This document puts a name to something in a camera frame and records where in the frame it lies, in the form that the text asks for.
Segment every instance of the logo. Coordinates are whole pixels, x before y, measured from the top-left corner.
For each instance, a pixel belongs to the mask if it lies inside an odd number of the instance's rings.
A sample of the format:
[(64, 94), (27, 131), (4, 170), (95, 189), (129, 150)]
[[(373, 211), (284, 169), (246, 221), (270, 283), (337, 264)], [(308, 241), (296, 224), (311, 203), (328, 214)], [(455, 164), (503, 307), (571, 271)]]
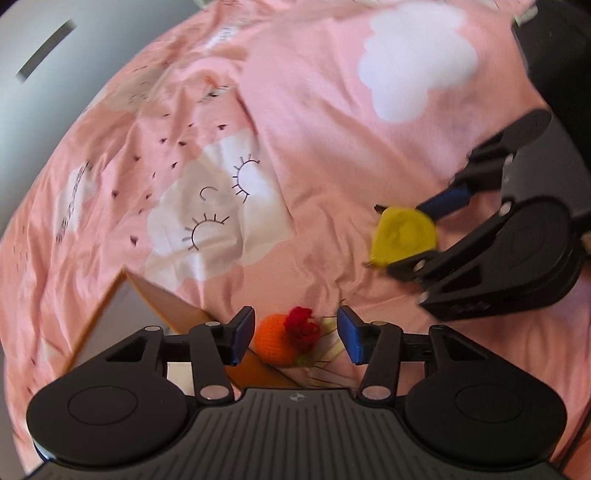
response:
[(300, 392), (298, 392), (298, 393), (294, 393), (293, 395), (290, 395), (288, 398), (291, 401), (294, 401), (295, 403), (299, 403), (301, 401), (304, 401), (306, 399), (306, 396), (304, 394), (301, 394)]

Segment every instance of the pink bedsheet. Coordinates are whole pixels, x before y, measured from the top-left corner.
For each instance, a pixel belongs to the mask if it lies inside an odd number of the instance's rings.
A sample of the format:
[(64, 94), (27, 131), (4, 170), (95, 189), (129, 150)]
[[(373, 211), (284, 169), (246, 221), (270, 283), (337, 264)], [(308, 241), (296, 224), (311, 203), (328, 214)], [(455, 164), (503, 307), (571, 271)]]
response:
[[(478, 142), (541, 104), (510, 30), (526, 6), (218, 0), (137, 55), (64, 137), (0, 246), (25, 467), (39, 462), (27, 404), (63, 372), (123, 266), (220, 319), (244, 304), (259, 319), (296, 305), (331, 316), (344, 299), (425, 332), (418, 291), (363, 267), (373, 205), (422, 202)], [(440, 246), (497, 207), (483, 197), (442, 222)], [(453, 324), (558, 391), (569, 423), (557, 453), (589, 402), (590, 307), (586, 273), (552, 308)], [(328, 370), (362, 375), (344, 353)], [(591, 478), (590, 450), (572, 478)]]

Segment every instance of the crochet toy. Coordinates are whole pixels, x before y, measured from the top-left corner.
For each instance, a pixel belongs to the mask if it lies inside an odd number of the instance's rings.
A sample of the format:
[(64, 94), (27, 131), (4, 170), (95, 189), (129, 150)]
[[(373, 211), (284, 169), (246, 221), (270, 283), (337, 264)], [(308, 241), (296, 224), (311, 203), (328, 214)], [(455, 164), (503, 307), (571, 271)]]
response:
[(256, 328), (254, 348), (265, 363), (287, 368), (301, 364), (320, 339), (320, 326), (310, 321), (312, 310), (296, 307), (274, 313)]

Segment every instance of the gray wall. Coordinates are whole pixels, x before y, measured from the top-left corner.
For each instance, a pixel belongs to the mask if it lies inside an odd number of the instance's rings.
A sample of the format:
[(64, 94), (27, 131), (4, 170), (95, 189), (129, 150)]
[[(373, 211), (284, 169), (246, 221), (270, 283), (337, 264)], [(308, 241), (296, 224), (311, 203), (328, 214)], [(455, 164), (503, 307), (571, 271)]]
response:
[[(197, 12), (192, 0), (19, 0), (0, 17), (0, 235), (68, 128), (145, 45)], [(32, 75), (17, 72), (66, 21), (76, 29)], [(0, 350), (0, 368), (4, 371)], [(0, 479), (22, 478), (0, 381)]]

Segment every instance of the orange knitted ball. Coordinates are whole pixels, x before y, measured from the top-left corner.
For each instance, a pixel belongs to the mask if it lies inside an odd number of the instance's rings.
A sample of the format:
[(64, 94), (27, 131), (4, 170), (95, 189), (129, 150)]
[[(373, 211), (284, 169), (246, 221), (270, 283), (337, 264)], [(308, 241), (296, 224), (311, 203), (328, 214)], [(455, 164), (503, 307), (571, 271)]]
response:
[(301, 355), (285, 330), (286, 318), (284, 313), (269, 315), (256, 327), (253, 338), (260, 359), (274, 367), (292, 367)]

